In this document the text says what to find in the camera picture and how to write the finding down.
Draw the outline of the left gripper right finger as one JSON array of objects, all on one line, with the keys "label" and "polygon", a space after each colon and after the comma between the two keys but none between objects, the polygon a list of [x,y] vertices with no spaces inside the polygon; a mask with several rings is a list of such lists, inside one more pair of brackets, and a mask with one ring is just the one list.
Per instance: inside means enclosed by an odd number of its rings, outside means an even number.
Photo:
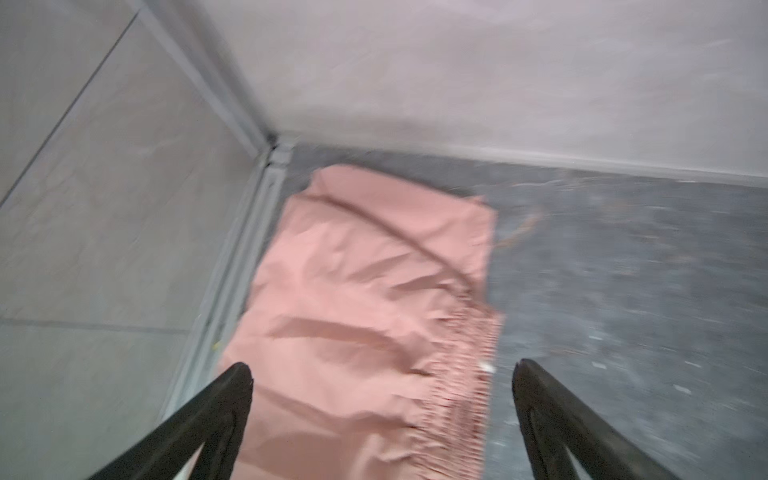
[{"label": "left gripper right finger", "polygon": [[577,460],[593,479],[674,479],[541,365],[520,360],[511,391],[536,479],[576,479]]}]

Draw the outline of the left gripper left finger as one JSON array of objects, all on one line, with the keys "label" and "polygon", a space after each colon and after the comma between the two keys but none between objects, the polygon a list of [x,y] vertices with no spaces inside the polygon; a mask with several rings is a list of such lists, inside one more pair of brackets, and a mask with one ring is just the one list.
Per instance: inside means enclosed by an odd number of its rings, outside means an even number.
[{"label": "left gripper left finger", "polygon": [[93,479],[174,479],[190,460],[191,479],[228,479],[243,441],[253,378],[238,362]]}]

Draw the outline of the pink shorts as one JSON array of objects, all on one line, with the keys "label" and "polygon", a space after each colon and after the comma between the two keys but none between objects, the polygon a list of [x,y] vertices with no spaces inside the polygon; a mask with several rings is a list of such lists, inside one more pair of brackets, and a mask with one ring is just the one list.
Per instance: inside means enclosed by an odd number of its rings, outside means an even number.
[{"label": "pink shorts", "polygon": [[219,365],[249,366],[237,479],[478,479],[502,316],[496,214],[352,165],[285,203]]}]

